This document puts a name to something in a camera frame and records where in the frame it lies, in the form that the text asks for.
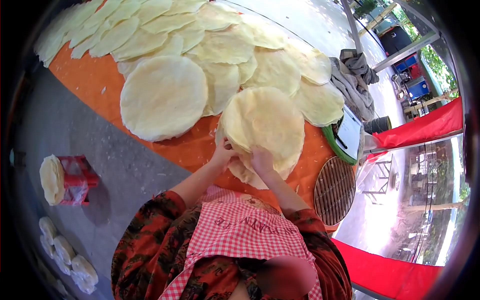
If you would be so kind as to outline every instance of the green tray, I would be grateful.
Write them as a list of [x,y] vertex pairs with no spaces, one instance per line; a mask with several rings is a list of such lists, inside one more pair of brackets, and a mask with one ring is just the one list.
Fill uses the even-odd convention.
[[342,160],[346,161],[348,164],[354,166],[357,164],[357,159],[352,158],[350,155],[345,153],[335,142],[335,137],[333,136],[332,126],[328,125],[327,127],[322,127],[322,132],[324,133],[325,137],[327,138],[328,144],[332,147],[335,154],[341,158]]

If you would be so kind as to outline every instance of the hand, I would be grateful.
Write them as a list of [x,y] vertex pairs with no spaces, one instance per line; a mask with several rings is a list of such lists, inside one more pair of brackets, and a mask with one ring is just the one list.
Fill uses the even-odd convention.
[[239,154],[232,149],[232,145],[225,143],[228,141],[227,137],[224,137],[217,145],[212,159],[208,162],[211,166],[219,168],[222,173],[227,170],[228,164],[232,158],[235,158]]
[[252,147],[252,167],[260,178],[264,177],[273,169],[273,156],[267,149],[261,146]]

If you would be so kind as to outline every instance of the red banner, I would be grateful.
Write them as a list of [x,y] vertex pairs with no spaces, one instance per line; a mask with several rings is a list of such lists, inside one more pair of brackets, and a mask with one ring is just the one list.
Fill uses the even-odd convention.
[[458,97],[412,122],[373,135],[388,149],[433,141],[462,128],[462,98]]
[[422,299],[442,270],[442,267],[385,258],[335,239],[332,241],[345,259],[352,283],[391,299]]

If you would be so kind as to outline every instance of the white paper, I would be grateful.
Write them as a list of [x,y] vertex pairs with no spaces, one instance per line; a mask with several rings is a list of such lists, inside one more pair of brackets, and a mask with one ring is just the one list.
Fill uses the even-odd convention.
[[351,110],[345,105],[343,107],[343,120],[338,128],[338,137],[347,146],[347,149],[343,147],[340,141],[336,138],[336,144],[342,149],[348,156],[353,159],[357,159],[359,144],[360,144],[360,129],[361,122],[355,117]]

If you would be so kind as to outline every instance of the gray cloth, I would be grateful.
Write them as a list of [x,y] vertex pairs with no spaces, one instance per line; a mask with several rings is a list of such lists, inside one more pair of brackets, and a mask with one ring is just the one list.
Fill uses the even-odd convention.
[[366,84],[375,84],[380,81],[377,73],[368,66],[365,54],[361,53],[358,56],[355,49],[342,49],[340,61],[355,75],[361,76]]
[[347,107],[364,121],[375,118],[375,107],[368,86],[360,75],[355,75],[338,58],[330,57],[331,82],[342,92]]

